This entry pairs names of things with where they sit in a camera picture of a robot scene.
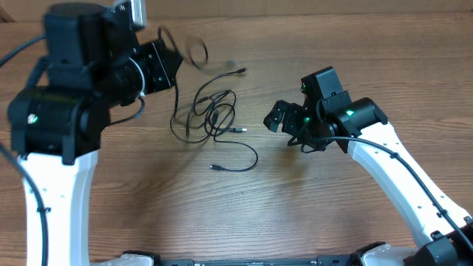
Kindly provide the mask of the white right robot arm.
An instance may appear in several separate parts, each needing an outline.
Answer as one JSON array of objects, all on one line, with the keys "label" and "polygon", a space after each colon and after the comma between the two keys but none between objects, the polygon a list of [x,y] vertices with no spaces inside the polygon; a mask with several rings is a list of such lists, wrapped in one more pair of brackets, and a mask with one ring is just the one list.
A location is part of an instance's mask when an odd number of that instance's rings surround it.
[{"label": "white right robot arm", "polygon": [[301,79],[304,103],[278,100],[264,118],[305,154],[331,143],[378,183],[404,219],[413,248],[374,242],[337,256],[334,265],[471,265],[472,215],[437,187],[370,98],[352,100],[331,66]]}]

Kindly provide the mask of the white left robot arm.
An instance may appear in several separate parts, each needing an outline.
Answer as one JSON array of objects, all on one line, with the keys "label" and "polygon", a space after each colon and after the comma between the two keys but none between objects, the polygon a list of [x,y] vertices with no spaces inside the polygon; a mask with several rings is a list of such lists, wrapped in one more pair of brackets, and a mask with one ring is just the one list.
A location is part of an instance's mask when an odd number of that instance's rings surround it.
[{"label": "white left robot arm", "polygon": [[23,177],[27,264],[88,265],[89,198],[110,111],[172,88],[183,59],[162,40],[138,41],[144,1],[54,4],[43,25],[47,54],[8,106],[4,156]]}]

